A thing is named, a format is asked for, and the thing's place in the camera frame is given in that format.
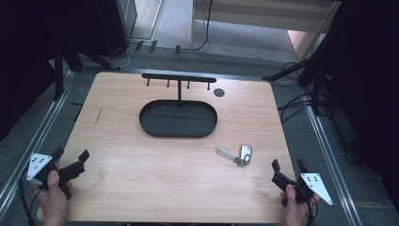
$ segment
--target cable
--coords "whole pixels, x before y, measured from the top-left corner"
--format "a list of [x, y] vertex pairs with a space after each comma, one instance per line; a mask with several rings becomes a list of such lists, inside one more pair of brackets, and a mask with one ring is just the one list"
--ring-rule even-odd
[[30, 203], [30, 207], [29, 207], [29, 216], [32, 218], [32, 207], [33, 207], [33, 203], [35, 202], [35, 199], [39, 196], [40, 192], [42, 190], [42, 186], [40, 186], [38, 193], [35, 195], [35, 197], [33, 197], [32, 202]]
[[[290, 64], [290, 63], [296, 64], [296, 62], [286, 62], [283, 65], [281, 65], [281, 71], [283, 71], [285, 65]], [[299, 77], [298, 70], [296, 70], [295, 73], [296, 73], [296, 78], [290, 77], [289, 74], [287, 74], [286, 77], [288, 77], [289, 79], [292, 79], [292, 80], [296, 80]]]
[[113, 64], [113, 65], [115, 65], [115, 66], [117, 66], [117, 67], [123, 68], [123, 67], [129, 65], [129, 63], [130, 63], [129, 50], [130, 50], [132, 47], [134, 47], [134, 46], [130, 46], [129, 48], [126, 49], [126, 55], [128, 56], [128, 61], [127, 61], [127, 63], [125, 63], [125, 64], [123, 64], [123, 65], [116, 64], [116, 63], [112, 62], [112, 61], [108, 58], [108, 56], [106, 57], [106, 60], [108, 60], [111, 64]]
[[202, 47], [206, 44], [206, 42], [208, 42], [208, 38], [209, 38], [209, 20], [211, 18], [211, 11], [212, 11], [212, 3], [213, 2], [214, 1], [211, 0], [211, 4], [209, 5], [208, 20], [207, 20], [207, 23], [206, 23], [206, 39], [205, 39], [205, 42], [199, 48], [196, 48], [196, 49], [182, 49], [182, 50], [198, 51], [198, 50], [202, 49]]
[[23, 207], [24, 207], [24, 211], [25, 211], [25, 214], [26, 214], [26, 217], [27, 217], [28, 225], [29, 226], [35, 226], [35, 221], [32, 219], [32, 203], [36, 199], [36, 197], [39, 194], [39, 192], [35, 196], [35, 199], [31, 202], [30, 208], [28, 208], [27, 202], [26, 202], [26, 198], [24, 196], [24, 175], [26, 174], [26, 172], [27, 172], [27, 168], [23, 170], [23, 172], [21, 174], [21, 177], [20, 177], [20, 181], [19, 181], [19, 184], [18, 184], [19, 195], [20, 195], [20, 198], [21, 198], [21, 202], [23, 203]]

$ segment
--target wood grain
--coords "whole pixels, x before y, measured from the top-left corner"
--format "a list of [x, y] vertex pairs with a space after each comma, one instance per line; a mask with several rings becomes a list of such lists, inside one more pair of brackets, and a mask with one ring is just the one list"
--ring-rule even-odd
[[[216, 129], [203, 138], [159, 138], [141, 129], [138, 115], [150, 101], [177, 99], [177, 82], [146, 84], [138, 74], [97, 75], [60, 162], [90, 153], [86, 171], [72, 181], [70, 220], [278, 222], [271, 163], [277, 158], [290, 178], [294, 171], [270, 85], [218, 79], [207, 90], [190, 83], [183, 99], [212, 105]], [[244, 168], [215, 153], [223, 146], [238, 155], [241, 144], [253, 149]]]

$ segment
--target car key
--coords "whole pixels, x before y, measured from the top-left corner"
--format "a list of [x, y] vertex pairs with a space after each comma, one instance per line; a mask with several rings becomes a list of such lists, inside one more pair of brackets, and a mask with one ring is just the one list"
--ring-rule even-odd
[[233, 161], [237, 166], [244, 166], [244, 163], [241, 161], [241, 159], [231, 152], [227, 151], [225, 148], [218, 146], [216, 148], [216, 152], [220, 154], [221, 156]]

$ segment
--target metal frame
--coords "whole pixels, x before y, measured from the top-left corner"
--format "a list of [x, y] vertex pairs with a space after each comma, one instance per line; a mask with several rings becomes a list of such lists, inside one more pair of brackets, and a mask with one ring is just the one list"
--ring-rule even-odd
[[47, 134], [49, 133], [54, 121], [56, 120], [56, 116], [59, 113], [59, 110], [64, 105], [65, 99], [67, 98], [74, 76], [77, 72], [69, 71], [65, 76], [64, 80], [64, 91], [60, 94], [57, 101], [54, 101], [47, 114], [45, 115], [43, 121], [41, 122], [39, 129], [37, 130], [36, 134], [33, 136], [32, 140], [30, 141], [29, 145], [27, 146], [21, 160], [19, 161], [18, 165], [12, 172], [11, 176], [9, 177], [8, 181], [6, 182], [3, 190], [0, 193], [0, 222], [2, 222], [6, 212], [13, 201], [18, 186], [18, 179], [20, 178], [23, 170], [26, 168], [27, 163], [30, 159], [30, 155], [32, 153], [36, 153], [43, 141], [45, 140]]

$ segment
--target black stand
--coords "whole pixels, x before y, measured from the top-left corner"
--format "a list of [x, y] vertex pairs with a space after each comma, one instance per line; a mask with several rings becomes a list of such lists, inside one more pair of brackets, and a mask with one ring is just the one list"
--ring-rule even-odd
[[299, 75], [297, 82], [299, 86], [305, 87], [314, 78], [313, 92], [311, 97], [311, 108], [313, 109], [316, 115], [320, 115], [320, 113], [317, 110], [317, 105], [318, 105], [319, 91], [322, 84], [322, 78], [323, 75], [325, 75], [324, 66], [326, 66], [328, 60], [327, 52], [330, 50], [329, 48], [331, 47], [331, 45], [339, 41], [337, 40], [337, 36], [343, 30], [344, 22], [349, 17], [353, 8], [355, 8], [356, 4], [358, 3], [359, 0], [356, 0], [356, 2], [353, 4], [349, 4], [346, 1], [342, 1], [340, 8], [338, 9], [337, 16], [334, 18], [330, 30], [326, 34], [323, 41], [320, 43], [320, 46], [312, 55], [280, 73], [276, 73], [269, 77], [263, 77], [263, 80], [276, 81], [282, 78], [283, 76], [286, 76], [290, 73], [296, 72], [297, 70], [304, 68], [301, 75]]
[[214, 132], [217, 125], [216, 110], [209, 104], [201, 101], [182, 100], [182, 81], [215, 83], [215, 78], [182, 76], [171, 74], [143, 73], [143, 78], [175, 80], [178, 82], [177, 100], [155, 100], [147, 103], [140, 111], [141, 128], [154, 137], [206, 137]]

